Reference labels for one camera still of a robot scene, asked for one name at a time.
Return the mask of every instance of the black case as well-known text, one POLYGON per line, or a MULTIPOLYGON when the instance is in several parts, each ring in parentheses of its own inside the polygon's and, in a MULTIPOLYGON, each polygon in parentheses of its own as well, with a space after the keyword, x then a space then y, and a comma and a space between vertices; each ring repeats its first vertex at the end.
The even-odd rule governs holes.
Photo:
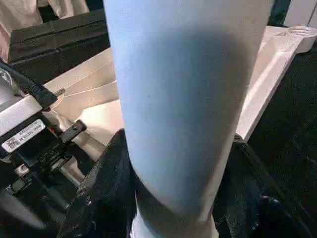
POLYGON ((8 63, 46 83, 110 47, 103 9, 14 30, 8 63))

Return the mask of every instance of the white tube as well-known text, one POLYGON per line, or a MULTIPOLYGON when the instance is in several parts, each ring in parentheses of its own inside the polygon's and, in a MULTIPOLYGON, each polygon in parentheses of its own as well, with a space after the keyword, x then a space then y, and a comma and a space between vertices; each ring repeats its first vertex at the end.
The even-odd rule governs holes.
POLYGON ((132 166, 134 236, 209 238, 272 0, 105 0, 132 166))

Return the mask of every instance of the white wall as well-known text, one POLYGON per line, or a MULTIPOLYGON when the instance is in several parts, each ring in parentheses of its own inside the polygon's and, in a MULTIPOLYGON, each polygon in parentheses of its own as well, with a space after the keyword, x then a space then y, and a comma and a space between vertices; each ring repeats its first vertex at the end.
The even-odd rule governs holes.
POLYGON ((292 0, 284 21, 284 25, 308 26, 316 4, 317 0, 292 0))

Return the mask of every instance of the black cloth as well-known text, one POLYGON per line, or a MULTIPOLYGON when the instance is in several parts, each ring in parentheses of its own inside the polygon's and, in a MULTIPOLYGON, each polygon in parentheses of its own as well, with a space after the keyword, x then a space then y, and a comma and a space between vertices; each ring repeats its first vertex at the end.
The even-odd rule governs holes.
POLYGON ((249 144, 273 179, 317 221, 317 45, 295 56, 249 144))

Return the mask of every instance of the plastic part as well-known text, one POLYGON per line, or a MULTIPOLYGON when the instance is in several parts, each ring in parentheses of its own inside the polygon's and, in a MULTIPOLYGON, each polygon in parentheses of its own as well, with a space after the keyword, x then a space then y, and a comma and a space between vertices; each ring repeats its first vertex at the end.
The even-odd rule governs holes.
POLYGON ((302 41, 297 48, 297 53, 305 53, 312 49, 317 38, 317 29, 308 26, 295 26, 288 28, 286 35, 301 37, 302 41))
POLYGON ((141 217, 152 237, 209 238, 272 1, 105 6, 141 217))

